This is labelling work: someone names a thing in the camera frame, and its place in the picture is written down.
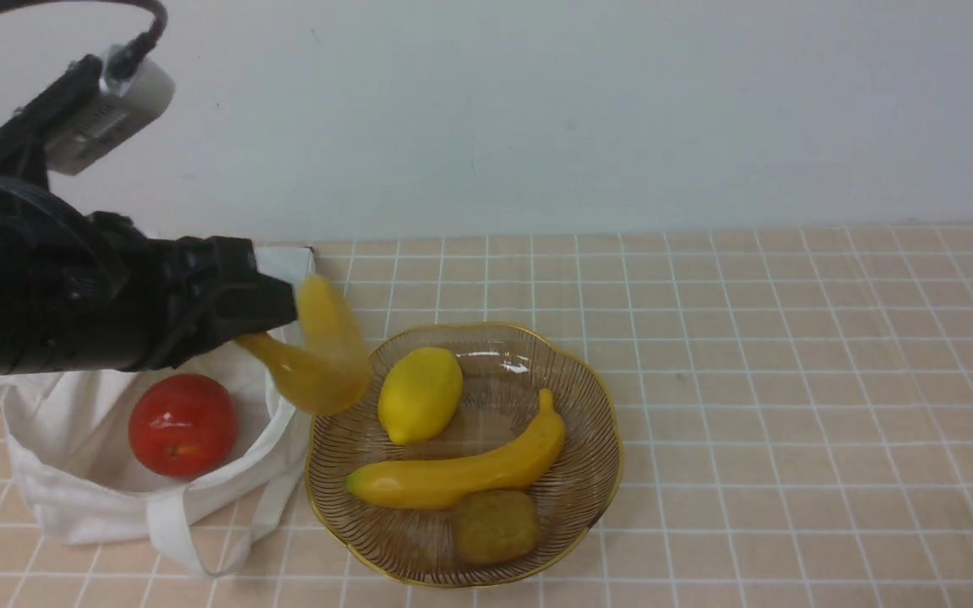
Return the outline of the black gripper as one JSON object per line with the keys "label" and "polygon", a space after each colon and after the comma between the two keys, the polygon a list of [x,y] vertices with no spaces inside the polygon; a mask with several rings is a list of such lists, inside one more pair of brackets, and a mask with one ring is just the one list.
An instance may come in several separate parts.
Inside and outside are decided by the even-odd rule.
{"label": "black gripper", "polygon": [[297,320],[292,285],[259,269],[251,240],[149,238],[117,213],[90,220],[128,272],[115,297],[90,312],[92,369],[177,368]]}

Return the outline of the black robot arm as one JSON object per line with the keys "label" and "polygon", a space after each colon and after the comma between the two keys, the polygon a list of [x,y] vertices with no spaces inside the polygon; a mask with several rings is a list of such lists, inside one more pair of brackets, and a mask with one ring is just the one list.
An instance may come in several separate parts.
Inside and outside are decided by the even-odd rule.
{"label": "black robot arm", "polygon": [[174,368],[297,319],[251,240],[148,237],[51,192],[50,172],[77,176],[174,92],[150,59],[121,77],[111,54],[88,55],[0,127],[0,376]]}

